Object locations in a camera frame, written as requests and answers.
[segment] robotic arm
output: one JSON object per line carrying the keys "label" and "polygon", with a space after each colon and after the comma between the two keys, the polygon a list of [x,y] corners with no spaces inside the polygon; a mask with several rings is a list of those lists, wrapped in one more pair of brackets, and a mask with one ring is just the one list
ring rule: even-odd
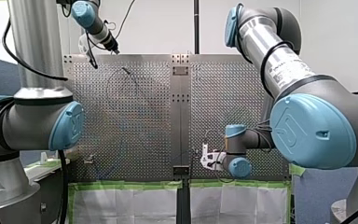
{"label": "robotic arm", "polygon": [[[245,178],[251,173],[246,149],[269,147],[270,142],[302,167],[358,167],[358,92],[349,92],[333,77],[314,73],[298,57],[301,33],[289,11],[245,9],[239,4],[227,17],[226,45],[237,48],[259,71],[273,107],[270,132],[227,126],[226,153],[216,165]],[[208,154],[201,159],[205,167]]]}
{"label": "robotic arm", "polygon": [[[98,9],[100,1],[76,1],[72,5],[72,16],[77,23],[86,31],[84,35],[79,38],[79,49],[81,53],[88,55],[90,58],[90,51],[94,44],[102,44],[108,51],[113,51],[119,54],[118,43],[112,36],[112,33],[106,26],[106,22],[98,17]],[[89,48],[89,35],[92,38],[92,45]]]}

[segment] perforated metal panel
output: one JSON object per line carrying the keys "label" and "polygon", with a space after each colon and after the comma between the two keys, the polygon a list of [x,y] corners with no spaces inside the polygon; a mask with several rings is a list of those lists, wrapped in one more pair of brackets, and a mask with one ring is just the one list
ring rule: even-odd
{"label": "perforated metal panel", "polygon": [[67,56],[86,112],[72,181],[172,180],[170,55]]}
{"label": "perforated metal panel", "polygon": [[[192,55],[190,148],[193,178],[216,178],[214,171],[200,165],[203,137],[207,130],[224,134],[228,124],[254,127],[260,122],[264,91],[255,68],[241,56]],[[210,149],[220,150],[224,140],[216,132],[208,136]],[[247,150],[253,165],[251,179],[283,180],[288,178],[286,160],[277,149],[265,153]]]}
{"label": "perforated metal panel", "polygon": [[[64,58],[75,98],[86,111],[72,181],[172,180],[178,164],[192,164],[192,178],[215,178],[200,165],[203,136],[210,129],[223,133],[227,124],[253,127],[260,121],[259,75],[235,55],[186,56],[180,66],[190,66],[189,73],[174,75],[174,68],[181,71],[176,57],[99,56],[98,70],[83,56]],[[220,149],[224,140],[211,133],[209,143]],[[288,176],[277,150],[248,150],[248,158],[252,179]]]}

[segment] metal frame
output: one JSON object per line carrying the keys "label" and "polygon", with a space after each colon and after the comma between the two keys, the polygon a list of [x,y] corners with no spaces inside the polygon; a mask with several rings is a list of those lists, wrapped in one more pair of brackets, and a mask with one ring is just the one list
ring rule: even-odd
{"label": "metal frame", "polygon": [[[197,89],[191,90],[192,81],[194,82],[194,76],[197,75],[197,69],[200,69],[203,64],[212,63],[214,65],[223,66],[221,68],[231,69],[233,66],[237,66],[234,72],[237,72],[241,69],[244,73],[247,73],[246,76],[252,76],[252,82],[255,85],[252,87],[252,90],[260,90],[257,93],[257,97],[263,93],[261,84],[258,80],[257,72],[251,67],[251,65],[247,64],[243,58],[239,55],[188,55],[188,54],[173,54],[173,55],[120,55],[120,56],[111,56],[111,55],[98,55],[96,56],[97,62],[100,63],[99,70],[90,70],[91,66],[88,65],[88,60],[85,56],[82,55],[65,55],[63,58],[64,71],[67,77],[70,78],[70,82],[74,82],[74,74],[81,73],[81,69],[83,67],[87,68],[86,70],[90,73],[99,73],[104,72],[107,69],[107,66],[112,64],[123,64],[130,63],[135,64],[135,66],[144,66],[143,63],[148,65],[149,63],[160,63],[164,62],[167,66],[170,67],[170,77],[169,77],[169,98],[167,100],[170,101],[169,109],[170,109],[170,125],[171,125],[171,173],[172,175],[166,176],[166,178],[155,178],[155,179],[143,179],[143,178],[135,178],[129,179],[133,181],[159,181],[159,180],[170,180],[170,179],[188,179],[190,177],[195,178],[215,178],[212,173],[208,175],[197,175],[198,170],[189,169],[188,176],[176,175],[173,172],[173,167],[178,169],[183,168],[183,166],[194,167],[198,166],[199,158],[197,157],[197,149],[191,144],[194,138],[190,136],[194,127],[192,125],[192,108],[196,108],[197,102],[193,101],[194,97],[199,97],[194,95],[197,93]],[[78,66],[77,70],[74,70],[74,64],[81,64]],[[223,139],[214,138],[215,142],[223,142]],[[280,153],[275,149],[270,154],[261,154],[258,151],[250,152],[251,160],[259,160],[262,164],[263,171],[261,173],[254,173],[251,176],[251,179],[255,180],[288,180],[290,179],[288,163],[285,159],[280,155]],[[271,168],[271,166],[277,166],[281,164],[282,169],[281,172],[275,172],[273,175],[266,175],[269,172],[269,169],[278,169]],[[83,179],[81,181],[92,181],[92,179]]]}

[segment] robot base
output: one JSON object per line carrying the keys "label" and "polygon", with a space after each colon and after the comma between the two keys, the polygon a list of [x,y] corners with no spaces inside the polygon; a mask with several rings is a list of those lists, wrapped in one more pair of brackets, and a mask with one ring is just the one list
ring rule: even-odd
{"label": "robot base", "polygon": [[41,195],[39,185],[33,183],[29,191],[0,205],[2,224],[40,224]]}

